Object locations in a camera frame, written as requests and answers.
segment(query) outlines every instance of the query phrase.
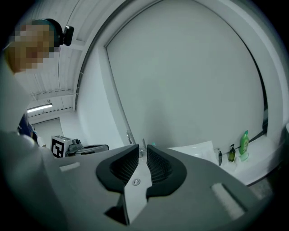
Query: soap dispenser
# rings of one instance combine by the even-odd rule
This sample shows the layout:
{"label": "soap dispenser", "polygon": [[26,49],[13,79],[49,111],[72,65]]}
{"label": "soap dispenser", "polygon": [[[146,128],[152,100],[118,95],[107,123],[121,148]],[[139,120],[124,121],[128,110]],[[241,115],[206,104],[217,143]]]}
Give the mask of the soap dispenser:
{"label": "soap dispenser", "polygon": [[230,151],[230,153],[229,153],[229,157],[228,157],[228,160],[230,161],[230,162],[233,162],[234,160],[235,160],[235,154],[236,154],[236,150],[235,150],[235,148],[234,148],[234,143],[231,145],[231,151]]}

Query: ceiling beam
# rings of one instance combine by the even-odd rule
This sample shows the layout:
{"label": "ceiling beam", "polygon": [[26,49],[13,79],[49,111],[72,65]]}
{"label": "ceiling beam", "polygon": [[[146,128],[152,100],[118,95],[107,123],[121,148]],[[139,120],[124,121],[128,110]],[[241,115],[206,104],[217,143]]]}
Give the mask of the ceiling beam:
{"label": "ceiling beam", "polygon": [[71,97],[73,96],[72,90],[67,91],[55,91],[55,92],[42,92],[39,94],[31,95],[31,100],[42,100],[42,99],[51,99],[51,98],[60,98],[60,97]]}
{"label": "ceiling beam", "polygon": [[31,125],[33,125],[33,124],[41,123],[41,122],[44,122],[47,120],[59,118],[61,114],[66,113],[66,112],[73,112],[73,109],[68,108],[68,109],[63,109],[63,110],[59,110],[59,111],[52,111],[52,112],[48,112],[48,113],[43,113],[41,115],[34,115],[34,116],[29,117],[28,121]]}
{"label": "ceiling beam", "polygon": [[70,49],[75,49],[75,50],[79,50],[79,51],[83,51],[84,46],[85,46],[85,42],[80,41],[80,40],[72,40],[72,42],[69,46],[60,45],[61,48],[70,48]]}

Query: white ceiling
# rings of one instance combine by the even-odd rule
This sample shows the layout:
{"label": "white ceiling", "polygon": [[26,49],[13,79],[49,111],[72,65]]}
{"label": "white ceiling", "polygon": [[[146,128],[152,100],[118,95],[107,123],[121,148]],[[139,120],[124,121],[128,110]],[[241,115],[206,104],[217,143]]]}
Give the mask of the white ceiling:
{"label": "white ceiling", "polygon": [[61,46],[60,52],[51,54],[43,66],[16,74],[17,80],[31,95],[28,108],[52,103],[53,107],[29,113],[29,120],[42,121],[52,114],[74,110],[75,93],[83,52],[90,44],[86,43],[96,22],[116,0],[41,0],[21,19],[52,18],[62,29],[66,25],[74,27],[72,44]]}

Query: fluorescent light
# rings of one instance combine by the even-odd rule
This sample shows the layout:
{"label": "fluorescent light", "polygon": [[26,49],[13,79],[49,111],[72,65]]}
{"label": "fluorescent light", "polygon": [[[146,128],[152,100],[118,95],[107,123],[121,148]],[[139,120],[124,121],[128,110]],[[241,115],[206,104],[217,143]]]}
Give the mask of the fluorescent light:
{"label": "fluorescent light", "polygon": [[45,109],[45,108],[48,108],[48,107],[52,107],[52,103],[30,108],[30,109],[27,110],[27,113],[30,113],[30,112],[33,112],[33,111],[38,111],[38,110]]}

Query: white wall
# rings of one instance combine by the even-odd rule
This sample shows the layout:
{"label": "white wall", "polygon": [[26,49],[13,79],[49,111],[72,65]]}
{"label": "white wall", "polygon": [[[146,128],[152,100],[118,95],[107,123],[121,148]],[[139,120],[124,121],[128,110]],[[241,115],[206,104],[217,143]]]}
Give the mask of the white wall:
{"label": "white wall", "polygon": [[82,77],[77,114],[88,144],[107,144],[110,149],[124,146],[107,101],[96,47]]}
{"label": "white wall", "polygon": [[87,145],[86,135],[83,132],[76,112],[60,114],[59,119],[65,137],[80,139],[82,145]]}

